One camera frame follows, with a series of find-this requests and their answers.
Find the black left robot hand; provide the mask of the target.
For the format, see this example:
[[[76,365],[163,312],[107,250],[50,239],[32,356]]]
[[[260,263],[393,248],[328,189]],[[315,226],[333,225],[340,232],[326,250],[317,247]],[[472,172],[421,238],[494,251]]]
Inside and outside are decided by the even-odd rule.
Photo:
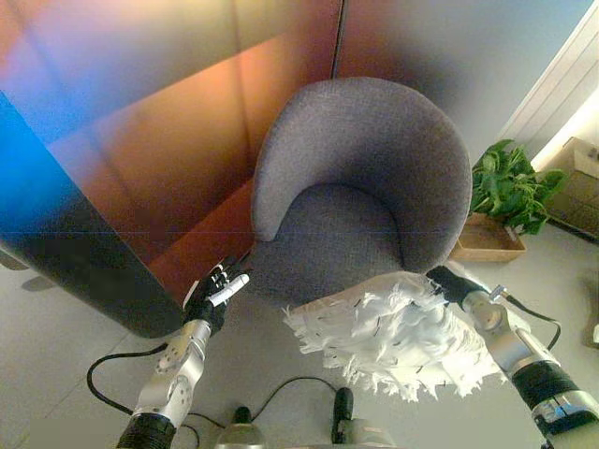
[[[249,272],[233,256],[221,260],[202,279],[194,281],[183,302],[183,321],[203,320],[214,335],[220,331],[227,303],[250,281]]]

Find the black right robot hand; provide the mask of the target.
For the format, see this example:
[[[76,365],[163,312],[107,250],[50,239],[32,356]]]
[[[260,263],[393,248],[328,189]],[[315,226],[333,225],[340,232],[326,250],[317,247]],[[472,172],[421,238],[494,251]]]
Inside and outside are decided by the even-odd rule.
[[[441,287],[447,302],[458,304],[460,307],[464,299],[476,290],[472,282],[454,274],[445,266],[431,269],[426,276]]]

